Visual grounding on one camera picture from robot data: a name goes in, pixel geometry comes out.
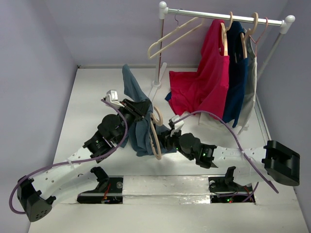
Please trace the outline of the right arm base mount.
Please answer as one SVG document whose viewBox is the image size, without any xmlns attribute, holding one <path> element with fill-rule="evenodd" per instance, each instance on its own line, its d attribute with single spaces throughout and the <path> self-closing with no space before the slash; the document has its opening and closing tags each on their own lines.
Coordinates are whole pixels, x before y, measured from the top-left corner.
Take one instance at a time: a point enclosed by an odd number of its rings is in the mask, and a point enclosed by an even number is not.
<svg viewBox="0 0 311 233">
<path fill-rule="evenodd" d="M 229 167 L 223 176 L 208 178 L 211 203 L 255 203 L 252 185 L 242 186 L 234 182 L 235 166 Z"/>
</svg>

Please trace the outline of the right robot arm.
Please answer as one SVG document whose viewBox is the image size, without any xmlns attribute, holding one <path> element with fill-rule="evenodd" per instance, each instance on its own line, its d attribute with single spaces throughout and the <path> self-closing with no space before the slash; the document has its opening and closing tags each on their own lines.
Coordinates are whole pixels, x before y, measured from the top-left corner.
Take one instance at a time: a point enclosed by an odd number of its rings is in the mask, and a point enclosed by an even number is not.
<svg viewBox="0 0 311 233">
<path fill-rule="evenodd" d="M 265 180 L 286 186 L 300 184 L 300 155 L 274 140 L 241 151 L 204 144 L 192 133 L 164 131 L 157 137 L 165 149 L 177 150 L 202 168 L 226 169 L 224 185 L 228 190 Z"/>
</svg>

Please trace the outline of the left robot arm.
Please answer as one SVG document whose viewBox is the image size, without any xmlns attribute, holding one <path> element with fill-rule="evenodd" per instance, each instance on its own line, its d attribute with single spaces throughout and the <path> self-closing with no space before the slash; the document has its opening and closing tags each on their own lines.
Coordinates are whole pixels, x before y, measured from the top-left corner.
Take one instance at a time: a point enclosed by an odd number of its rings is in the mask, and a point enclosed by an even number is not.
<svg viewBox="0 0 311 233">
<path fill-rule="evenodd" d="M 149 100 L 124 99 L 119 102 L 108 97 L 102 102 L 116 113 L 106 115 L 95 134 L 74 154 L 63 162 L 40 168 L 19 179 L 14 193 L 30 222 L 45 217 L 71 185 L 80 183 L 87 172 L 95 175 L 90 182 L 92 188 L 104 191 L 108 175 L 98 164 L 124 144 L 130 127 L 146 118 L 151 105 Z"/>
</svg>

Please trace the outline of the grey-blue t-shirt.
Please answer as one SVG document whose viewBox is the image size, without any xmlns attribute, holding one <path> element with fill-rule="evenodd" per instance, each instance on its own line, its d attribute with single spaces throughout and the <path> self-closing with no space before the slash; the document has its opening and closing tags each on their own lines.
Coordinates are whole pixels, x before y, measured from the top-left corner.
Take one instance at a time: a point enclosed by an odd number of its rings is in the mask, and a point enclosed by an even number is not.
<svg viewBox="0 0 311 233">
<path fill-rule="evenodd" d="M 122 77 L 124 85 L 124 94 L 130 97 L 134 102 L 141 102 L 149 100 L 149 98 L 142 91 L 135 76 L 131 72 L 127 64 L 122 67 Z M 148 112 L 145 119 L 134 122 L 129 126 L 128 134 L 123 141 L 121 147 L 124 148 L 127 142 L 131 143 L 131 147 L 136 151 L 137 156 L 153 155 L 151 147 L 151 139 L 149 134 L 151 132 L 151 118 L 150 114 L 153 112 L 153 106 L 148 107 Z"/>
</svg>

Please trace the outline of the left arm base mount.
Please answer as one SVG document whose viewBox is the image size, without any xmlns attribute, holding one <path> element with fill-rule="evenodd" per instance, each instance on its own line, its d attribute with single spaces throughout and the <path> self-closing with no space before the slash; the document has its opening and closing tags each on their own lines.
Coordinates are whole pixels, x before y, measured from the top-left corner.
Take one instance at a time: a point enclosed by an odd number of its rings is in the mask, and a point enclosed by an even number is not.
<svg viewBox="0 0 311 233">
<path fill-rule="evenodd" d="M 90 172 L 96 176 L 97 186 L 78 194 L 79 204 L 122 204 L 123 176 L 109 177 L 100 166 L 93 167 Z"/>
</svg>

